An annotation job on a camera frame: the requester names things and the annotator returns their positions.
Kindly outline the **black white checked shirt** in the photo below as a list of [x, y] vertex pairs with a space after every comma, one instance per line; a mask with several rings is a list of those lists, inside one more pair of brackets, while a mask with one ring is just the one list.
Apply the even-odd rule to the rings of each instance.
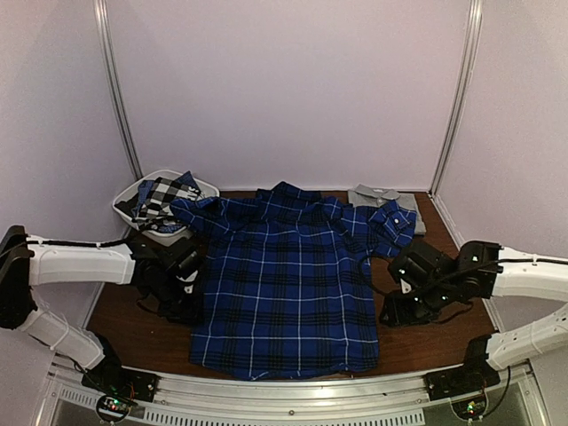
[[176, 199], [198, 201], [202, 196], [201, 191], [201, 195], [194, 199], [188, 186], [158, 177], [154, 179], [154, 185], [143, 201], [138, 201], [138, 196], [136, 197], [136, 204], [131, 210], [132, 222], [142, 231], [174, 233], [183, 226], [175, 219], [170, 204]]

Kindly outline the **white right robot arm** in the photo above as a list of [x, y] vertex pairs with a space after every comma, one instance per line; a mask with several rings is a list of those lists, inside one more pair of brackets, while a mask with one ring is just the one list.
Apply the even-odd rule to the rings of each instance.
[[[450, 304], [475, 298], [567, 301], [566, 259], [493, 242], [469, 241], [451, 258], [425, 241], [414, 241], [389, 263], [388, 272], [399, 289], [383, 299], [380, 321], [387, 327], [431, 324]], [[461, 391], [474, 391], [489, 370], [503, 370], [566, 344], [567, 309], [562, 307], [523, 327], [471, 340], [455, 384]]]

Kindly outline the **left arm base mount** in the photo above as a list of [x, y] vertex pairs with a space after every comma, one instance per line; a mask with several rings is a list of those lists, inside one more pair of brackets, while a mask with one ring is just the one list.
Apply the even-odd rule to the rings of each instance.
[[74, 363], [83, 375], [82, 385], [102, 393], [95, 412], [102, 422], [116, 424], [125, 420], [138, 402], [153, 402], [158, 375], [125, 368], [113, 349], [103, 350], [103, 359], [91, 369]]

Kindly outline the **right aluminium corner post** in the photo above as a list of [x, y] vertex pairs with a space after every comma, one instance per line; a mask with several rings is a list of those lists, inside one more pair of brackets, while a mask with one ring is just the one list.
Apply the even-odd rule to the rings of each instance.
[[429, 195], [431, 198], [437, 196], [442, 185], [442, 181], [450, 161], [451, 152], [454, 147], [454, 142], [459, 131], [463, 110], [466, 104], [468, 88], [476, 65], [478, 46], [483, 25], [483, 5], [484, 2], [482, 0], [471, 0], [469, 2], [469, 14], [464, 32], [461, 64], [450, 115], [446, 125], [443, 145], [440, 150], [437, 167], [430, 184]]

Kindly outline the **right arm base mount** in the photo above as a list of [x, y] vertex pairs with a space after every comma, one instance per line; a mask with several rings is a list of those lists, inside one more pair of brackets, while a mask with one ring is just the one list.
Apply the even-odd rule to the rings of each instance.
[[471, 340], [463, 362], [424, 376], [430, 401], [449, 398], [454, 414], [462, 421], [481, 420], [489, 413], [486, 391], [501, 382], [500, 374], [488, 363], [489, 335]]

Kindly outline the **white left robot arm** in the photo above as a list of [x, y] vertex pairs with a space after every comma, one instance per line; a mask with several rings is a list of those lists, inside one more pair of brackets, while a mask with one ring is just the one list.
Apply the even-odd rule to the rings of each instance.
[[160, 248], [132, 238], [56, 241], [13, 225], [1, 240], [1, 327], [32, 336], [74, 361], [107, 393], [118, 394], [127, 387], [128, 376], [111, 344], [41, 306], [33, 288], [66, 282], [133, 286], [141, 298], [157, 300], [154, 315], [195, 326], [203, 317], [202, 271], [198, 249], [187, 238]]

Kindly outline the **aluminium front rail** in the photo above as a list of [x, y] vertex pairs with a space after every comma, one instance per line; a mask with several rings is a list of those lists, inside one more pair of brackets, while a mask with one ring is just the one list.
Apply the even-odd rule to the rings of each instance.
[[[458, 398], [432, 400], [423, 372], [307, 382], [238, 382], [158, 374], [154, 400], [138, 400], [116, 425], [551, 425], [530, 364], [485, 394], [489, 416], [462, 420]], [[113, 425], [97, 415], [102, 393], [56, 356], [32, 425]], [[467, 397], [476, 397], [475, 393]]]

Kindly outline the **blue plaid long sleeve shirt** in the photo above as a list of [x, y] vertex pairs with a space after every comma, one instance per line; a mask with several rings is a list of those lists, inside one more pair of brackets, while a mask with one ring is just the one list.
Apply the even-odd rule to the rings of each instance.
[[352, 206], [288, 183], [252, 198], [178, 199], [207, 245], [191, 363], [241, 380], [366, 372], [379, 359], [372, 256], [395, 257], [416, 215]]

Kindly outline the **left aluminium corner post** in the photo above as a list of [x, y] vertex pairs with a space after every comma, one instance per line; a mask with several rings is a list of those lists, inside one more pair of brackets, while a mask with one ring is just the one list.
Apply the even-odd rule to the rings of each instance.
[[134, 139], [132, 137], [130, 122], [122, 95], [122, 87], [116, 65], [110, 21], [108, 18], [107, 1], [94, 0], [93, 8], [111, 105], [114, 110], [114, 117], [122, 141], [123, 150], [126, 155], [126, 160], [130, 167], [130, 172], [134, 179], [138, 180], [143, 177], [143, 171], [138, 158], [137, 149], [134, 144]]

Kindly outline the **white plastic laundry basket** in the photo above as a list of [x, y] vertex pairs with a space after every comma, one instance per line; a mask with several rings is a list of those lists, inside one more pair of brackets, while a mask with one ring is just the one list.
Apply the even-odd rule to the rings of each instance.
[[133, 230], [170, 246], [192, 233], [172, 216], [170, 203], [177, 198], [203, 200], [220, 195], [219, 189], [193, 177], [190, 171], [157, 170], [130, 185], [113, 201], [113, 210]]

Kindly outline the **folded grey shirt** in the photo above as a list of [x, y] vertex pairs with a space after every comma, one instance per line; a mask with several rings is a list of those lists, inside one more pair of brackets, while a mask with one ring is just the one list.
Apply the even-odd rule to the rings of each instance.
[[422, 219], [417, 200], [412, 193], [402, 193], [394, 189], [372, 188], [362, 184], [350, 189], [348, 192], [348, 202], [355, 207], [381, 207], [388, 201], [395, 201], [401, 208], [412, 210], [416, 214], [414, 234], [424, 236], [426, 234], [426, 224]]

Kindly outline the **aluminium corner post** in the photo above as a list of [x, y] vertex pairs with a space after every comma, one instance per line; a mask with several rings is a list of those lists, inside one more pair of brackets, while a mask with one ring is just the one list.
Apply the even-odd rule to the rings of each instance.
[[483, 25], [483, 5], [484, 2], [482, 0], [471, 0], [469, 2], [469, 14], [464, 32], [461, 64], [450, 115], [446, 125], [443, 145], [440, 150], [437, 167], [430, 184], [429, 195], [431, 198], [437, 196], [442, 185], [442, 181], [450, 161], [451, 152], [454, 147], [454, 142], [459, 131], [463, 110], [466, 104], [468, 88], [476, 65], [478, 46]]
[[134, 139], [132, 137], [130, 122], [122, 95], [122, 87], [116, 65], [110, 21], [108, 18], [107, 1], [94, 0], [93, 8], [111, 105], [114, 110], [114, 117], [122, 141], [123, 150], [126, 155], [126, 160], [130, 167], [130, 172], [134, 179], [138, 180], [143, 177], [143, 171], [138, 158], [137, 149], [134, 144]]

